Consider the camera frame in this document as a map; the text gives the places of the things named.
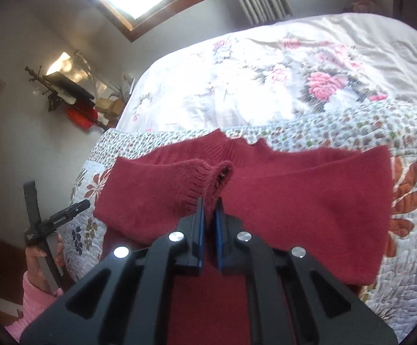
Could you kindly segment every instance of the pink sleeve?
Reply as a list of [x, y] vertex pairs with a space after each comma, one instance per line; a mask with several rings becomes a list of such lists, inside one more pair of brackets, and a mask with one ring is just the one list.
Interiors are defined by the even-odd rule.
[[57, 297], [63, 294], [63, 290], [61, 289], [58, 289], [53, 295], [37, 289], [29, 282], [27, 272], [23, 275], [23, 290], [23, 318], [5, 327], [18, 342], [20, 341], [23, 330], [47, 307], [54, 303]]

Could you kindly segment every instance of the sweater collar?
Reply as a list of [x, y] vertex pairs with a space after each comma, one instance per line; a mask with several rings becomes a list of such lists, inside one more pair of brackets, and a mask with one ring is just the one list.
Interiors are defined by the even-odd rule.
[[272, 152], [263, 138], [250, 145], [243, 137], [228, 138], [220, 129], [201, 139], [210, 160], [216, 163], [230, 161], [236, 167], [249, 166], [264, 161]]

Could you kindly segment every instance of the ribbed knit cuff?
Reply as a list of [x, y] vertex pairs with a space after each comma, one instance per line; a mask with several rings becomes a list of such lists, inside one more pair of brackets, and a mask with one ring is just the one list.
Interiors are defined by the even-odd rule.
[[36, 288], [28, 279], [28, 272], [23, 274], [23, 290], [28, 298], [42, 306], [48, 307], [55, 302], [58, 296], [63, 295], [63, 290], [60, 288], [53, 294], [48, 294]]
[[188, 191], [184, 202], [188, 209], [195, 212], [198, 198], [203, 197], [205, 219], [210, 221], [213, 216], [216, 199], [231, 178], [234, 167], [230, 161], [223, 161], [216, 166], [210, 166], [202, 160], [194, 161], [197, 162], [194, 162], [191, 179], [187, 183]]

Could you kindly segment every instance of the bed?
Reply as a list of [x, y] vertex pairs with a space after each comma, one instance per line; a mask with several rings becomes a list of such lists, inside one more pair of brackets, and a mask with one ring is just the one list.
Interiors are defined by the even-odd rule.
[[417, 31], [372, 14], [311, 17], [224, 35], [156, 61], [73, 187], [72, 202], [92, 203], [64, 237], [75, 280], [102, 253], [106, 225], [92, 213], [115, 159], [216, 128], [249, 143], [262, 137], [281, 151], [390, 147], [391, 224], [411, 227], [402, 237], [391, 229], [393, 248], [360, 298], [402, 340], [417, 323]]

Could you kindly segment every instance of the sunlight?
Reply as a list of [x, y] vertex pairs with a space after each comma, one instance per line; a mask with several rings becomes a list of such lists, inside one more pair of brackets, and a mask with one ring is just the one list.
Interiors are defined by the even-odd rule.
[[66, 52], [63, 52], [63, 54], [58, 58], [52, 66], [50, 66], [49, 70], [47, 71], [46, 75], [53, 74], [54, 72], [63, 70], [65, 72], [68, 72], [73, 67], [73, 61], [71, 60], [71, 56], [67, 54]]

